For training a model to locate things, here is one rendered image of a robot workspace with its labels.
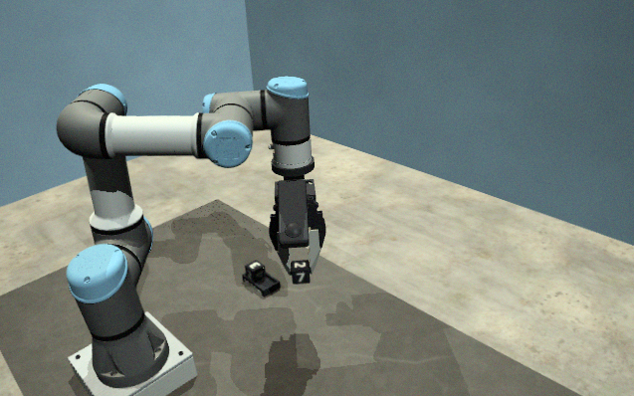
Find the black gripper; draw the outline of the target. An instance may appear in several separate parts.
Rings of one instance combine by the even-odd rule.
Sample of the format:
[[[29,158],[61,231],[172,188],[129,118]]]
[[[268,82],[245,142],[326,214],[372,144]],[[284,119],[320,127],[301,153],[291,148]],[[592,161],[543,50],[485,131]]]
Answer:
[[[274,164],[274,158],[272,159],[272,170],[274,173],[284,176],[284,180],[295,180],[295,179],[305,179],[302,174],[308,174],[312,172],[315,168],[315,159],[312,156],[312,162],[304,167],[300,168],[281,168]],[[301,176],[302,175],[302,176]],[[287,177],[287,176],[295,176],[295,177]],[[315,190],[315,182],[313,179],[305,179],[307,184],[307,203],[308,203],[308,222],[309,222],[309,268],[310,274],[313,273],[316,265],[317,259],[322,248],[322,244],[324,241],[326,227],[325,221],[322,216],[322,211],[318,211],[318,202],[316,200],[316,190]],[[308,184],[311,183],[311,184]],[[314,199],[314,200],[313,200]],[[271,214],[270,225],[269,225],[269,234],[271,241],[274,245],[275,250],[277,251],[284,268],[288,272],[288,274],[292,275],[292,263],[290,261],[291,251],[289,248],[282,249],[279,243],[279,204],[278,204],[278,181],[275,181],[275,205],[273,206],[273,210],[276,211],[276,214]]]

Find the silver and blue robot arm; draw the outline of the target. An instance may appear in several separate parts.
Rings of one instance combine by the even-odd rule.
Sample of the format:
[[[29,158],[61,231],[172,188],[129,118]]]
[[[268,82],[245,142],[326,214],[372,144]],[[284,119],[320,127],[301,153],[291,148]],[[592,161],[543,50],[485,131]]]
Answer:
[[[233,168],[249,157],[253,131],[270,130],[276,166],[312,162],[308,85],[300,78],[274,78],[261,91],[207,95],[202,113],[193,116],[126,113],[123,94],[99,84],[67,105],[56,125],[63,145],[83,157],[95,210],[95,246],[70,261],[67,280],[92,335],[94,371],[113,388],[147,381],[169,356],[164,333],[145,315],[136,291],[153,231],[134,204],[126,156],[194,156]],[[306,180],[278,181],[278,202],[280,247],[307,247]]]

